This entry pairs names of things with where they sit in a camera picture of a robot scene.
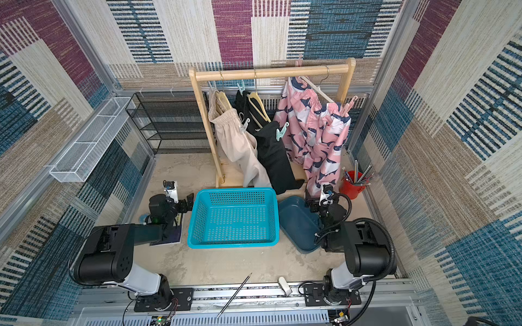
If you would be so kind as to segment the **thin metal rod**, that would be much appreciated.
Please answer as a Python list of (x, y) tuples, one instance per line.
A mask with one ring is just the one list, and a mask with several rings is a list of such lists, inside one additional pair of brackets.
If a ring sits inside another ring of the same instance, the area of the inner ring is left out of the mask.
[(238, 296), (239, 292), (244, 288), (244, 286), (249, 282), (252, 272), (245, 278), (245, 280), (242, 282), (242, 284), (238, 287), (238, 289), (233, 293), (231, 298), (227, 301), (227, 303), (224, 305), (224, 307), (221, 309), (221, 311), (217, 314), (216, 319), (219, 320), (221, 316), (226, 312), (228, 307), (232, 304), (232, 302), (235, 300), (235, 298)]

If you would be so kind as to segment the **dark teal plastic tray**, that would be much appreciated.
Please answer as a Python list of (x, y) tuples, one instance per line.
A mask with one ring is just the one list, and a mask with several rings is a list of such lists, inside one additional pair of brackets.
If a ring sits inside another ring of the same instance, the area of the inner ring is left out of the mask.
[(291, 196), (278, 203), (279, 224), (284, 234), (302, 254), (319, 248), (315, 234), (319, 232), (319, 215), (312, 213), (303, 198)]

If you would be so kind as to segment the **wooden clothes rack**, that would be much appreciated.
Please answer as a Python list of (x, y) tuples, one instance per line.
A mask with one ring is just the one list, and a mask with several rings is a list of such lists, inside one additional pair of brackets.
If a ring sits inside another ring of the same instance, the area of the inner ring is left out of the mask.
[(312, 77), (323, 75), (340, 75), (341, 80), (338, 84), (338, 91), (335, 101), (342, 104), (347, 99), (349, 87), (352, 82), (353, 74), (356, 70), (356, 59), (348, 58), (344, 64), (338, 65), (318, 65), (305, 67), (281, 67), (270, 69), (248, 69), (248, 70), (231, 70), (231, 71), (196, 71), (189, 69), (189, 77), (197, 101), (198, 110), (201, 114), (203, 126), (207, 139), (209, 141), (210, 150), (216, 167), (216, 187), (239, 187), (240, 173), (232, 171), (228, 168), (228, 164), (222, 164), (222, 160), (218, 155), (216, 148), (216, 140), (213, 134), (211, 122), (208, 118), (207, 105), (203, 97), (201, 84), (204, 82), (227, 81), (227, 80), (257, 80), (276, 77)]

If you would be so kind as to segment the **white clothespin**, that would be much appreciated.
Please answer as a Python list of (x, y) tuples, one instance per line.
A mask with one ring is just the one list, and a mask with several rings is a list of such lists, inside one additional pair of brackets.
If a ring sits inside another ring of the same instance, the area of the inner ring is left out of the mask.
[(216, 82), (215, 81), (209, 81), (208, 82), (208, 87), (209, 87), (209, 94), (212, 95), (213, 93), (217, 92), (218, 88), (216, 86)]
[(240, 125), (239, 125), (239, 130), (242, 132), (242, 133), (245, 133), (248, 129), (248, 125), (250, 123), (250, 118), (247, 117), (244, 113), (242, 112), (239, 112), (239, 118), (240, 118)]

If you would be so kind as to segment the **blue tape roll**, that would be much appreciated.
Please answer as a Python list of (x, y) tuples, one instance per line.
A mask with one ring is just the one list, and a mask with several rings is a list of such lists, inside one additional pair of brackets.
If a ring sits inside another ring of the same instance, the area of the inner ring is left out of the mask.
[(149, 214), (143, 214), (139, 217), (139, 223), (143, 225), (148, 225), (150, 222), (150, 215)]

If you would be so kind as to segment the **black shorts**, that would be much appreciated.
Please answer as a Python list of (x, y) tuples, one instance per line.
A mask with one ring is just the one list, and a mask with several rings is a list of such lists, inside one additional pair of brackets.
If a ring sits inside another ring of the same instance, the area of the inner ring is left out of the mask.
[(271, 122), (265, 122), (260, 118), (248, 101), (249, 93), (245, 91), (240, 95), (237, 91), (235, 108), (238, 113), (242, 112), (250, 118), (247, 131), (257, 140), (258, 160), (266, 169), (271, 187), (277, 195), (301, 188), (305, 181), (295, 178), (286, 155), (283, 138), (281, 141), (276, 141), (276, 130), (282, 127), (276, 121), (270, 119)]

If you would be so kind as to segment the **yellow hanger of black shorts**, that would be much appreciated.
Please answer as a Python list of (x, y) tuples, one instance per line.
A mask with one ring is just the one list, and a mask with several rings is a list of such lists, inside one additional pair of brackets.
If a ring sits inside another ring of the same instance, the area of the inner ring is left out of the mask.
[(260, 116), (260, 118), (263, 121), (271, 122), (271, 120), (266, 112), (265, 106), (262, 103), (262, 99), (260, 98), (260, 96), (257, 92), (257, 80), (254, 80), (254, 88), (255, 88), (255, 91), (250, 92), (247, 95), (248, 101), (254, 108), (255, 112)]

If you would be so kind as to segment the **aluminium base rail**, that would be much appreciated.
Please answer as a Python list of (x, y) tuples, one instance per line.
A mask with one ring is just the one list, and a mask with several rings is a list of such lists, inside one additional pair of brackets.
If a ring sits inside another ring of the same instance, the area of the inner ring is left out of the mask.
[[(129, 293), (117, 288), (85, 289), (68, 325), (331, 325), (329, 313), (344, 306), (307, 306), (297, 287), (285, 297), (278, 283), (247, 283), (219, 320), (239, 284), (176, 286), (194, 290), (189, 311), (135, 312)], [(428, 313), (409, 279), (384, 279), (362, 318), (353, 325), (429, 325)]]

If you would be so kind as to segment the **yellow hanger of beige shorts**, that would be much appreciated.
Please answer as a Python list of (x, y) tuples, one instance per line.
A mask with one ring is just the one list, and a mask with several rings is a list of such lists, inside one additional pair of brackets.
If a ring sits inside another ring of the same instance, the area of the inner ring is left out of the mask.
[(223, 91), (216, 90), (216, 103), (217, 111), (220, 115), (232, 109), (232, 105), (228, 100), (226, 93)]

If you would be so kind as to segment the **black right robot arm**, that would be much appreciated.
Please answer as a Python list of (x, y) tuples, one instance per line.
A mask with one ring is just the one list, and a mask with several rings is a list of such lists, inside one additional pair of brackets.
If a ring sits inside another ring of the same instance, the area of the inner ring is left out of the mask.
[(352, 221), (352, 201), (345, 194), (307, 199), (305, 206), (319, 214), (321, 229), (314, 243), (327, 252), (342, 253), (344, 262), (327, 271), (322, 281), (303, 281), (297, 287), (307, 306), (344, 306), (329, 313), (331, 325), (353, 325), (368, 310), (377, 282), (394, 274), (397, 253), (387, 229), (367, 217)]

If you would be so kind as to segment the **pink patterned shorts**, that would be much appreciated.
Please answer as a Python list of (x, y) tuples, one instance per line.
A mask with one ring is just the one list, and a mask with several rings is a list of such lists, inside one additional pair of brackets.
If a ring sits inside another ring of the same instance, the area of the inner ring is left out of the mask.
[(307, 194), (320, 197), (322, 185), (337, 184), (350, 115), (343, 116), (339, 103), (321, 103), (319, 95), (300, 77), (285, 83), (274, 120), (289, 122), (283, 143), (289, 160), (300, 164), (307, 176)]

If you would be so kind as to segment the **red pen cup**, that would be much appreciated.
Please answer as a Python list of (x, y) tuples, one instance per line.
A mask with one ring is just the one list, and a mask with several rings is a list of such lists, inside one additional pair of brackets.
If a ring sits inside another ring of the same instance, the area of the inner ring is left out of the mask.
[(366, 182), (353, 183), (354, 177), (355, 171), (344, 171), (343, 181), (339, 188), (340, 193), (345, 194), (351, 200), (355, 200), (366, 189)]

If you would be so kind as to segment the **beige shorts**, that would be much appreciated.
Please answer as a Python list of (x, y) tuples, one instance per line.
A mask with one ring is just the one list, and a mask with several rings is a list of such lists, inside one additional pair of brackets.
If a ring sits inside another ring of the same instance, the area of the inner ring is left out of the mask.
[(239, 130), (240, 118), (232, 108), (220, 115), (217, 112), (216, 93), (209, 99), (209, 121), (214, 125), (217, 140), (225, 156), (243, 173), (243, 187), (271, 187), (265, 167), (258, 160), (257, 140), (248, 131)]

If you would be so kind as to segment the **pink clothespin right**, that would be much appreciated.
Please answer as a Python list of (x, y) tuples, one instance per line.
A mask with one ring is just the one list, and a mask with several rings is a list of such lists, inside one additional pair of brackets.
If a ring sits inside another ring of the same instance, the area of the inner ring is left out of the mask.
[(343, 111), (342, 111), (342, 115), (343, 116), (348, 116), (349, 115), (349, 111), (353, 108), (353, 106), (356, 104), (356, 101), (358, 100), (358, 96), (354, 96), (348, 103), (346, 103), (344, 106), (343, 106)]

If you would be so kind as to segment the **mint clothespin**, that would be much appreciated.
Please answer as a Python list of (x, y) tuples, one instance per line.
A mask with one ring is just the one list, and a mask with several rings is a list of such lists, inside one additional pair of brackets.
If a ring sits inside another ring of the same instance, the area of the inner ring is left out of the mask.
[(245, 85), (245, 82), (243, 80), (239, 81), (237, 83), (237, 88), (238, 88), (238, 91), (239, 91), (239, 94), (242, 95), (243, 92), (246, 91), (246, 85)]
[(289, 122), (286, 122), (282, 128), (276, 130), (276, 141), (282, 140), (282, 138), (284, 137), (284, 135), (287, 131), (288, 126), (289, 126)]

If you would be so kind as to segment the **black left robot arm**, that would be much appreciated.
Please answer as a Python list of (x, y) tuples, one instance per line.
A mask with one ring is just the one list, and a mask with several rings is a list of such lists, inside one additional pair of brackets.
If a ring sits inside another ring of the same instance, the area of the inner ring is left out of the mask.
[(173, 289), (164, 274), (134, 262), (139, 245), (178, 244), (182, 218), (192, 210), (194, 194), (175, 200), (164, 194), (149, 200), (150, 214), (141, 224), (102, 225), (91, 230), (76, 256), (69, 259), (70, 277), (84, 287), (115, 286), (126, 289), (135, 312), (189, 311), (194, 290)]

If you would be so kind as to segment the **mint clothespin upper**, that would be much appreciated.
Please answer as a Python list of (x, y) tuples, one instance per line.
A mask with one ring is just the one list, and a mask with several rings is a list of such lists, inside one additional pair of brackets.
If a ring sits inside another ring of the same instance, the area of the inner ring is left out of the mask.
[(245, 85), (245, 82), (243, 80), (239, 81), (237, 83), (237, 88), (238, 88), (238, 91), (239, 91), (239, 94), (242, 95), (243, 92), (246, 91), (246, 85)]

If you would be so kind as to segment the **turquoise plastic basket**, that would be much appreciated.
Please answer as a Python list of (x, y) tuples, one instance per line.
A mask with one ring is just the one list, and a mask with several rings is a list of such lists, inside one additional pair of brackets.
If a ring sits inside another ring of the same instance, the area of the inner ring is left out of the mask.
[(188, 230), (191, 249), (273, 247), (278, 242), (274, 189), (207, 189), (197, 194)]

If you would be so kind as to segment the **dark blue book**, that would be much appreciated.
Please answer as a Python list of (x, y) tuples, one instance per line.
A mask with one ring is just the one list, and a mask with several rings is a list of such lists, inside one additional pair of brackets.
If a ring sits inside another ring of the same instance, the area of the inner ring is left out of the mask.
[(173, 221), (167, 227), (166, 233), (162, 240), (152, 243), (152, 246), (160, 246), (160, 245), (172, 245), (180, 243), (182, 233), (183, 233), (183, 213), (178, 213), (178, 215), (173, 219)]

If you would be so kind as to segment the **mint clothespin lower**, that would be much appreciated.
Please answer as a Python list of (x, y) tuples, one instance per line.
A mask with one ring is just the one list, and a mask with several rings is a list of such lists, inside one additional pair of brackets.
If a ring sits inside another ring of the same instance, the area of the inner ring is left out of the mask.
[(276, 141), (282, 140), (282, 138), (284, 137), (284, 135), (287, 131), (288, 126), (289, 126), (289, 122), (286, 122), (282, 128), (276, 130)]

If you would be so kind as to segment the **small white block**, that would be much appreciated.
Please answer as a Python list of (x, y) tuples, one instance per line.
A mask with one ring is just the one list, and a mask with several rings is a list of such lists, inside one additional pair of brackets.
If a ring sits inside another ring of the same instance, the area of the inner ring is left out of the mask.
[(280, 289), (284, 292), (285, 297), (290, 297), (292, 294), (292, 288), (284, 277), (279, 277), (277, 283)]

